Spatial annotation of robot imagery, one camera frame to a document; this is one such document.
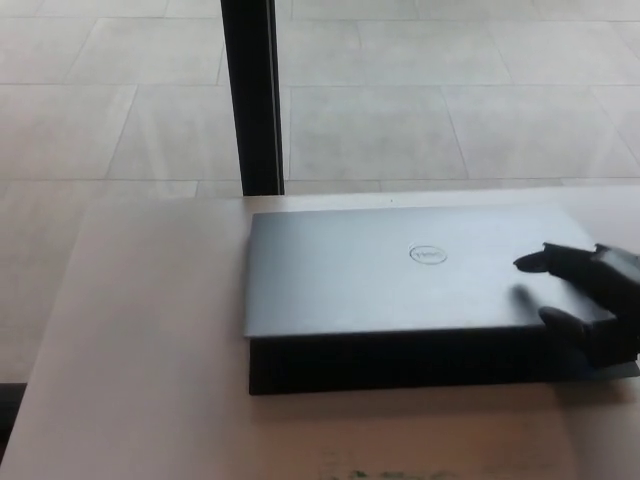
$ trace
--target floor tile grout line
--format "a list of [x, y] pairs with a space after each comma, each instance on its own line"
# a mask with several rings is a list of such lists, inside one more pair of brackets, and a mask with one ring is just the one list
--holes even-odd
[[[358, 182], [495, 182], [495, 181], [565, 181], [565, 180], [615, 180], [615, 181], [640, 181], [640, 174], [637, 176], [596, 176], [596, 177], [483, 177], [483, 178], [358, 178], [358, 179], [289, 179], [286, 182], [304, 182], [304, 183], [358, 183]], [[121, 182], [121, 183], [241, 183], [239, 178], [6, 178], [0, 180], [8, 184], [12, 183], [96, 183], [96, 182]]]
[[40, 4], [36, 8], [35, 12], [33, 12], [33, 16], [31, 18], [39, 18], [40, 17], [40, 10], [42, 9], [42, 7], [44, 6], [46, 1], [47, 0], [40, 0]]
[[93, 30], [96, 28], [96, 25], [98, 24], [98, 20], [100, 20], [100, 19], [96, 18], [93, 21], [93, 25], [91, 25], [91, 28], [89, 29], [89, 33], [87, 33], [87, 36], [85, 37], [84, 41], [82, 42], [82, 45], [78, 49], [78, 53], [76, 54], [75, 58], [73, 59], [73, 62], [71, 62], [71, 65], [69, 66], [69, 69], [67, 70], [67, 73], [65, 73], [64, 76], [62, 77], [62, 84], [63, 85], [67, 85], [67, 80], [69, 79], [69, 75], [71, 75], [71, 72], [73, 71], [73, 67], [76, 66], [76, 63], [78, 63], [78, 59], [80, 58], [80, 55], [82, 55], [82, 52], [84, 51], [84, 47], [86, 47], [87, 42], [89, 41], [89, 38], [91, 38], [91, 34], [93, 33]]
[[500, 61], [502, 62], [502, 66], [506, 70], [507, 75], [509, 75], [509, 80], [511, 80], [511, 84], [515, 85], [515, 81], [513, 80], [513, 74], [511, 73], [511, 69], [509, 69], [509, 65], [507, 65], [507, 61], [504, 59], [504, 55], [502, 53], [502, 50], [500, 50], [500, 45], [498, 45], [498, 41], [496, 40], [496, 37], [493, 35], [493, 32], [491, 31], [491, 25], [489, 25], [489, 23], [486, 23], [484, 25], [484, 30], [485, 32], [487, 32], [487, 35], [489, 35], [489, 38], [491, 39], [493, 46], [496, 47], [496, 51], [498, 52], [498, 55], [500, 55]]
[[[211, 88], [228, 88], [229, 85], [218, 85], [216, 83], [61, 83], [61, 82], [0, 82], [0, 87], [132, 87], [132, 86], [144, 86], [144, 87], [211, 87]], [[424, 84], [368, 84], [361, 83], [357, 85], [286, 85], [281, 83], [281, 87], [290, 89], [313, 89], [313, 88], [334, 88], [334, 89], [346, 89], [346, 88], [379, 88], [379, 89], [393, 89], [393, 88], [550, 88], [550, 89], [586, 89], [597, 87], [611, 87], [611, 88], [637, 88], [640, 87], [640, 83], [424, 83]]]
[[636, 162], [636, 165], [638, 165], [638, 167], [640, 167], [640, 159], [638, 158], [638, 156], [636, 155], [636, 153], [633, 151], [633, 149], [631, 148], [631, 146], [629, 145], [629, 143], [627, 142], [627, 139], [624, 138], [624, 135], [622, 135], [622, 132], [620, 131], [620, 129], [618, 128], [618, 125], [616, 125], [616, 122], [613, 120], [613, 117], [611, 116], [611, 114], [609, 113], [609, 110], [607, 110], [604, 106], [604, 104], [600, 101], [600, 99], [598, 98], [598, 95], [595, 94], [595, 92], [593, 91], [594, 87], [589, 87], [588, 91], [589, 91], [589, 95], [591, 96], [591, 98], [593, 98], [596, 102], [596, 104], [600, 107], [600, 109], [602, 110], [602, 112], [606, 115], [606, 117], [609, 119], [609, 121], [611, 122], [611, 126], [613, 127], [613, 129], [615, 130], [616, 134], [618, 135], [618, 137], [620, 138], [620, 140], [622, 140], [622, 143], [624, 143], [624, 145], [627, 147], [627, 150], [629, 150], [629, 153], [631, 153], [631, 156], [633, 157], [634, 161]]
[[167, 18], [167, 12], [169, 11], [169, 5], [171, 5], [171, 0], [166, 0], [167, 4], [164, 6], [164, 12], [162, 13], [162, 18]]
[[[206, 16], [185, 16], [185, 17], [167, 17], [165, 14], [159, 15], [52, 15], [40, 14], [39, 11], [44, 6], [46, 0], [43, 0], [42, 4], [38, 7], [38, 12], [33, 15], [5, 15], [0, 16], [1, 19], [56, 19], [56, 18], [64, 18], [64, 19], [95, 19], [101, 18], [105, 20], [167, 20], [167, 21], [183, 21], [183, 20], [222, 20], [221, 15], [206, 15]], [[371, 19], [371, 18], [304, 18], [304, 19], [296, 19], [296, 18], [284, 18], [286, 22], [290, 23], [333, 23], [333, 22], [371, 22], [371, 23], [384, 23], [384, 22], [413, 22], [413, 23], [640, 23], [640, 17], [632, 20], [570, 20], [570, 19], [486, 19], [486, 18], [476, 18], [476, 19], [464, 19], [464, 18], [421, 18], [419, 16], [416, 18], [379, 18], [379, 19]]]
[[616, 34], [616, 36], [620, 39], [620, 41], [622, 42], [622, 44], [623, 44], [625, 47], [627, 47], [627, 50], [629, 50], [629, 51], [633, 54], [633, 56], [634, 56], [634, 57], [636, 57], [636, 59], [638, 60], [638, 62], [640, 62], [640, 57], [639, 57], [639, 56], [638, 56], [638, 54], [636, 53], [635, 49], [633, 49], [633, 48], [631, 47], [631, 45], [629, 45], [629, 43], [627, 42], [627, 40], [622, 36], [622, 34], [618, 31], [618, 29], [617, 29], [615, 26], [613, 26], [613, 25], [610, 25], [610, 26], [611, 26], [611, 30], [613, 30], [613, 33], [615, 33], [615, 34]]
[[469, 166], [467, 165], [467, 160], [464, 157], [464, 153], [462, 152], [462, 145], [460, 144], [460, 139], [458, 138], [458, 132], [456, 131], [456, 126], [453, 123], [453, 115], [451, 115], [451, 109], [449, 108], [449, 102], [447, 102], [447, 97], [442, 90], [442, 87], [438, 89], [440, 92], [440, 97], [444, 102], [444, 106], [447, 109], [447, 116], [449, 118], [449, 125], [451, 125], [451, 131], [453, 132], [453, 137], [456, 139], [456, 145], [458, 146], [458, 152], [460, 153], [460, 159], [462, 160], [462, 166], [464, 167], [464, 172], [467, 175], [467, 179], [470, 179], [469, 174]]
[[129, 118], [131, 117], [131, 112], [135, 107], [136, 98], [138, 97], [138, 90], [140, 89], [139, 85], [135, 86], [135, 90], [133, 92], [133, 97], [131, 98], [131, 105], [129, 106], [129, 110], [127, 111], [127, 116], [124, 119], [122, 124], [122, 130], [120, 130], [120, 135], [118, 136], [118, 141], [113, 149], [113, 153], [111, 154], [111, 159], [109, 160], [109, 165], [107, 166], [107, 171], [104, 174], [104, 179], [109, 180], [109, 174], [111, 173], [111, 168], [113, 167], [113, 161], [116, 158], [118, 153], [118, 148], [120, 148], [120, 142], [122, 142], [122, 137], [124, 136], [124, 131], [127, 128], [127, 123], [129, 123]]

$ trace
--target dell logo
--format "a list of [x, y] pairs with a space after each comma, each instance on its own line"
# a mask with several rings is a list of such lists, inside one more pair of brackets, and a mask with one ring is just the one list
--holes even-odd
[[447, 259], [444, 250], [430, 245], [418, 245], [409, 250], [409, 256], [416, 262], [424, 265], [437, 265]]

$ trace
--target table surface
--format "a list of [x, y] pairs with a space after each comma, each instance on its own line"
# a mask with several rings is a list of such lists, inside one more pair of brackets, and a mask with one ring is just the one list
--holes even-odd
[[640, 251], [640, 187], [99, 205], [49, 321], [2, 480], [640, 478], [640, 383], [251, 398], [251, 215], [555, 201]]

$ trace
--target floor tile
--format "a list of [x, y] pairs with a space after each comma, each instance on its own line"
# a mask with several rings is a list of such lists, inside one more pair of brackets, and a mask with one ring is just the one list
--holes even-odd
[[640, 87], [591, 89], [629, 148], [640, 159]]
[[278, 26], [280, 82], [285, 86], [361, 85], [355, 22], [294, 21]]
[[640, 167], [587, 88], [445, 88], [471, 178], [626, 177]]
[[44, 0], [0, 0], [0, 17], [30, 17]]
[[532, 0], [542, 20], [584, 20], [580, 0]]
[[168, 0], [44, 0], [40, 16], [161, 17]]
[[103, 178], [135, 87], [0, 86], [0, 178]]
[[587, 20], [640, 20], [638, 0], [580, 0]]
[[417, 0], [420, 18], [432, 20], [536, 20], [532, 0]]
[[240, 178], [229, 89], [139, 87], [109, 178]]
[[280, 127], [283, 174], [288, 180], [291, 172], [291, 88], [288, 87], [280, 87]]
[[285, 185], [287, 195], [321, 195], [331, 193], [379, 192], [380, 182], [375, 180], [299, 181], [289, 180]]
[[275, 0], [276, 2], [276, 23], [278, 27], [285, 21], [293, 17], [293, 0]]
[[44, 328], [0, 328], [0, 382], [26, 383], [36, 361]]
[[239, 180], [220, 180], [218, 182], [198, 182], [198, 198], [242, 197], [242, 182]]
[[593, 187], [601, 185], [640, 185], [640, 178], [563, 178], [568, 187]]
[[60, 83], [94, 20], [0, 18], [0, 83]]
[[640, 60], [608, 23], [496, 22], [491, 31], [515, 83], [640, 82]]
[[292, 180], [464, 178], [434, 88], [295, 88]]
[[560, 180], [544, 179], [472, 179], [472, 180], [388, 180], [380, 182], [383, 192], [415, 192], [423, 190], [479, 190], [502, 188], [559, 187]]
[[295, 0], [294, 19], [410, 20], [418, 18], [414, 0]]
[[612, 25], [636, 56], [640, 56], [640, 22], [620, 22]]
[[169, 0], [165, 16], [217, 18], [221, 16], [220, 0]]
[[510, 83], [485, 26], [359, 22], [367, 81], [375, 85]]
[[100, 19], [69, 83], [214, 84], [220, 19]]

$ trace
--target laptop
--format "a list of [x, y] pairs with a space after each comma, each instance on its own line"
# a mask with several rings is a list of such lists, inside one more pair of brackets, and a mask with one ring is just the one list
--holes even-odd
[[606, 312], [513, 261], [594, 241], [549, 205], [266, 213], [253, 218], [251, 338], [541, 324], [537, 308]]
[[553, 205], [255, 215], [245, 334], [249, 393], [328, 392], [637, 376], [592, 368], [538, 308], [609, 314], [513, 261], [594, 241]]

